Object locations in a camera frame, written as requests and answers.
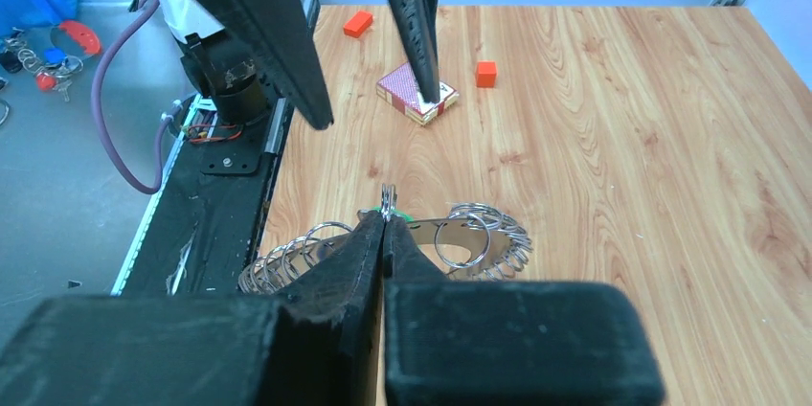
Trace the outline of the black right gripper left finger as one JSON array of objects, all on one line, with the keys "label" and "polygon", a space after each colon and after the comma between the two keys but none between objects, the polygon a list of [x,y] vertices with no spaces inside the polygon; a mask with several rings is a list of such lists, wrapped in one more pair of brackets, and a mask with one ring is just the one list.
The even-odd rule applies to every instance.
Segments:
[{"label": "black right gripper left finger", "polygon": [[69,296],[3,349],[5,405],[372,405],[380,249],[368,213],[271,295]]}]

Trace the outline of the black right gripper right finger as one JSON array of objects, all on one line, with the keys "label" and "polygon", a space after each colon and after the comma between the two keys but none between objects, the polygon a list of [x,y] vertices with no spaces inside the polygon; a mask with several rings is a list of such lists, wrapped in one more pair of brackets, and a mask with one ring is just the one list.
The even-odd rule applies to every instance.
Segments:
[{"label": "black right gripper right finger", "polygon": [[604,282],[452,281],[391,219],[382,239],[391,405],[660,405],[639,313]]}]

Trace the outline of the green key tag with key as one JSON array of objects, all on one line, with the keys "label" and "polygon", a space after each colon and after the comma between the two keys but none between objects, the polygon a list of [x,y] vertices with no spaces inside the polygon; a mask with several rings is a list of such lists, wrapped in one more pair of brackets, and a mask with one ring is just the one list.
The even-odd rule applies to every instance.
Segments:
[{"label": "green key tag with key", "polygon": [[[376,206],[376,207],[371,208],[370,210],[380,212],[380,211],[381,211],[381,207],[380,207],[380,206]],[[393,215],[393,216],[394,216],[394,215],[400,216],[400,217],[402,217],[402,218],[403,218],[403,219],[404,219],[406,222],[414,222],[414,218],[413,218],[412,216],[410,216],[410,215],[408,215],[408,214],[405,214],[404,212],[402,212],[402,211],[400,211],[400,210],[394,210],[394,211],[392,212],[392,215]]]}]

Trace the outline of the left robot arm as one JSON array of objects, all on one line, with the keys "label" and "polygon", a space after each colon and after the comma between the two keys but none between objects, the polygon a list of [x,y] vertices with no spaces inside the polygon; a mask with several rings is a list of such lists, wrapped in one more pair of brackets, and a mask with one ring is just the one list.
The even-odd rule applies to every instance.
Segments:
[{"label": "left robot arm", "polygon": [[[422,98],[440,101],[439,0],[388,0]],[[229,124],[262,115],[267,97],[289,100],[315,129],[333,121],[301,0],[157,0],[192,85]]]}]

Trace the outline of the red block at table edge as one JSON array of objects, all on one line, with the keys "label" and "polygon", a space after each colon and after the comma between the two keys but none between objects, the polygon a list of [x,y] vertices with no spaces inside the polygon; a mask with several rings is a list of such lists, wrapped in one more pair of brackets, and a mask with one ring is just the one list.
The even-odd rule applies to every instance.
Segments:
[{"label": "red block at table edge", "polygon": [[343,33],[352,38],[360,38],[372,25],[373,14],[369,11],[358,11],[343,26]]}]

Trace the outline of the red playing card box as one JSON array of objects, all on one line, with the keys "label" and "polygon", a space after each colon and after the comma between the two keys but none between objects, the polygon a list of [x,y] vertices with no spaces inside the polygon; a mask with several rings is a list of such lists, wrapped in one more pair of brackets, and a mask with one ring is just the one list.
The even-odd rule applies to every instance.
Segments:
[{"label": "red playing card box", "polygon": [[377,82],[376,95],[405,117],[420,125],[427,125],[452,106],[460,94],[457,89],[441,81],[440,100],[437,103],[425,101],[406,62]]}]

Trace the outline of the orange cube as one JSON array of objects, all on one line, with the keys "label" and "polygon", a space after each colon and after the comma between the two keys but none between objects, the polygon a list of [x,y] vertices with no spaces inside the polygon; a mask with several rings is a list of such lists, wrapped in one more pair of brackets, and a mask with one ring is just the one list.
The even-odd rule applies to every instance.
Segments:
[{"label": "orange cube", "polygon": [[498,76],[497,64],[492,60],[478,61],[475,70],[475,84],[478,88],[493,88]]}]

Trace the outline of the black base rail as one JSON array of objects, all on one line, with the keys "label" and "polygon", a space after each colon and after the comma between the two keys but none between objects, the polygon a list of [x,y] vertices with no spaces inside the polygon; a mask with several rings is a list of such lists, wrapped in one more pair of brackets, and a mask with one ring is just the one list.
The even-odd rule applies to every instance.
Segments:
[{"label": "black base rail", "polygon": [[220,143],[178,136],[112,285],[114,296],[229,295],[259,254],[294,115],[278,93],[259,122]]}]

